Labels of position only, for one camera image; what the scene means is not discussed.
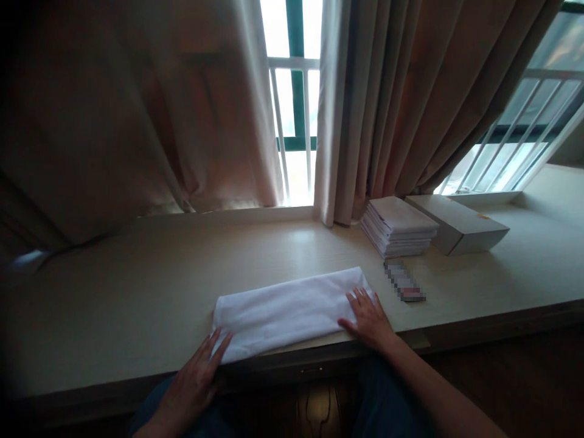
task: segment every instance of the leg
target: leg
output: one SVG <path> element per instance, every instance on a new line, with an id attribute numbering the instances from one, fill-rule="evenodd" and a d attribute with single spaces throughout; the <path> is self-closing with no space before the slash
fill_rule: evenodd
<path id="1" fill-rule="evenodd" d="M 144 426 L 152 418 L 158 409 L 158 404 L 160 404 L 162 396 L 166 393 L 173 378 L 174 377 L 169 377 L 156 386 L 140 408 L 138 408 L 132 418 L 130 430 L 128 432 L 129 436 L 135 434 L 139 428 Z M 221 416 L 219 403 L 214 401 L 183 436 L 188 438 L 230 438 L 234 437 L 235 433 Z"/>
<path id="2" fill-rule="evenodd" d="M 380 356 L 363 364 L 359 391 L 362 402 L 353 438 L 436 436 L 427 413 Z"/>

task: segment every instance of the cardboard box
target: cardboard box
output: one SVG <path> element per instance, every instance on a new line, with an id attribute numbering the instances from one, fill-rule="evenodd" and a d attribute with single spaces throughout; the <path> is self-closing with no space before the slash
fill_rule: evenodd
<path id="1" fill-rule="evenodd" d="M 509 231 L 509 227 L 442 195 L 407 196 L 405 200 L 440 224 L 432 245 L 445 256 L 488 251 Z"/>

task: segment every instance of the finger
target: finger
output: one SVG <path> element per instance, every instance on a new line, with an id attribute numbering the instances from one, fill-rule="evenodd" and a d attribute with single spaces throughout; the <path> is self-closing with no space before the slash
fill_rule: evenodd
<path id="1" fill-rule="evenodd" d="M 347 292 L 345 295 L 349 300 L 349 304 L 351 305 L 351 309 L 353 309 L 353 313 L 357 314 L 357 311 L 359 310 L 359 303 L 357 298 L 355 298 L 351 292 Z"/>
<path id="2" fill-rule="evenodd" d="M 339 320 L 336 323 L 339 324 L 345 330 L 347 330 L 351 335 L 353 336 L 357 335 L 357 327 L 348 319 L 339 318 Z"/>
<path id="3" fill-rule="evenodd" d="M 363 304 L 363 297 L 361 296 L 361 293 L 359 292 L 359 289 L 357 289 L 356 287 L 353 288 L 353 293 L 355 294 L 355 297 L 359 303 L 359 306 L 361 306 Z"/>
<path id="4" fill-rule="evenodd" d="M 213 348 L 215 347 L 215 343 L 217 342 L 217 339 L 219 338 L 220 334 L 221 334 L 221 327 L 217 327 L 217 329 L 213 332 L 213 335 L 211 335 L 209 342 L 207 342 L 207 345 L 201 351 L 201 355 L 199 356 L 199 358 L 205 359 L 205 361 L 207 361 L 207 362 L 209 361 L 209 358 L 211 357 L 211 353 L 213 352 Z"/>
<path id="5" fill-rule="evenodd" d="M 365 303 L 373 305 L 373 302 L 371 301 L 371 298 L 369 297 L 369 294 L 365 288 L 361 288 L 361 294 L 363 295 L 363 301 L 365 301 Z"/>
<path id="6" fill-rule="evenodd" d="M 375 293 L 375 311 L 379 316 L 385 315 L 385 312 L 383 311 L 383 307 L 381 306 L 381 302 L 379 301 L 377 293 Z"/>
<path id="7" fill-rule="evenodd" d="M 223 359 L 223 355 L 225 354 L 225 350 L 227 350 L 227 347 L 229 347 L 229 343 L 231 342 L 232 338 L 233 338 L 233 333 L 229 332 L 227 334 L 227 336 L 225 336 L 225 339 L 223 340 L 223 342 L 221 343 L 221 345 L 219 346 L 219 348 L 217 349 L 217 351 L 215 352 L 215 354 L 213 355 L 211 360 L 209 361 L 209 367 L 212 369 L 213 373 L 215 373 L 215 371 L 217 370 L 217 368 L 221 364 L 221 359 Z"/>
<path id="8" fill-rule="evenodd" d="M 207 346 L 208 342 L 209 342 L 209 335 L 205 336 L 205 339 L 203 339 L 203 342 L 201 342 L 201 345 L 199 345 L 199 348 L 197 348 L 195 354 L 193 354 L 193 356 L 190 358 L 189 362 L 198 361 L 199 357 L 201 356 L 201 352 Z"/>

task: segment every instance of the wooden floor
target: wooden floor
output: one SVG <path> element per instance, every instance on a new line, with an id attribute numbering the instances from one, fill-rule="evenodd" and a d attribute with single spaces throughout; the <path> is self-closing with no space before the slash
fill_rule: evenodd
<path id="1" fill-rule="evenodd" d="M 584 436 L 584 327 L 425 356 L 510 437 Z M 348 437 L 356 376 L 231 396 L 250 436 Z M 125 436 L 130 416 L 52 431 L 53 436 Z"/>

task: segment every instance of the desk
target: desk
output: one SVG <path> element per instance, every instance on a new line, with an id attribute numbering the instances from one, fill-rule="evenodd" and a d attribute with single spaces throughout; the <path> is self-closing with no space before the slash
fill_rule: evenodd
<path id="1" fill-rule="evenodd" d="M 51 260 L 3 297 L 19 396 L 179 369 L 209 332 L 218 296 L 360 266 L 396 332 L 579 300 L 584 231 L 510 205 L 490 252 L 405 264 L 428 299 L 406 304 L 358 227 L 311 220 L 129 232 Z M 344 332 L 282 351 L 344 342 Z"/>

